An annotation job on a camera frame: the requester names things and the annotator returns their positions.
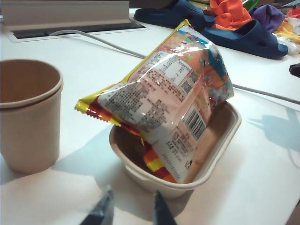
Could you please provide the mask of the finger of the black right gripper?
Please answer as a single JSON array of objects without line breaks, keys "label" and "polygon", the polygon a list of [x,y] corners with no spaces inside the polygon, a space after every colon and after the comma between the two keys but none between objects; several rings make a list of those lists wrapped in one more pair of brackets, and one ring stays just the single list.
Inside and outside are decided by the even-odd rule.
[{"label": "finger of the black right gripper", "polygon": [[289,73],[293,76],[300,77],[300,63],[290,65]]}]

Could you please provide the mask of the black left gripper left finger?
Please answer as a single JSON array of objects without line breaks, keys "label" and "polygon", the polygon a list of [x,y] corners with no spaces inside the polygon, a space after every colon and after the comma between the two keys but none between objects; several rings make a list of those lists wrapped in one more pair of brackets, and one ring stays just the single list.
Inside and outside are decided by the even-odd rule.
[{"label": "black left gripper left finger", "polygon": [[101,199],[81,222],[81,225],[112,225],[114,216],[114,196],[110,185],[105,187]]}]

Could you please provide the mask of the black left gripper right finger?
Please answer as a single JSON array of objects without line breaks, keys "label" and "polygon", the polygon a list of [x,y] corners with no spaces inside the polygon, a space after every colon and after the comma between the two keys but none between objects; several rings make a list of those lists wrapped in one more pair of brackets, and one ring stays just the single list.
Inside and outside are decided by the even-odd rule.
[{"label": "black left gripper right finger", "polygon": [[176,225],[173,214],[163,198],[162,194],[157,190],[155,193],[154,207],[152,211],[152,220],[154,225]]}]

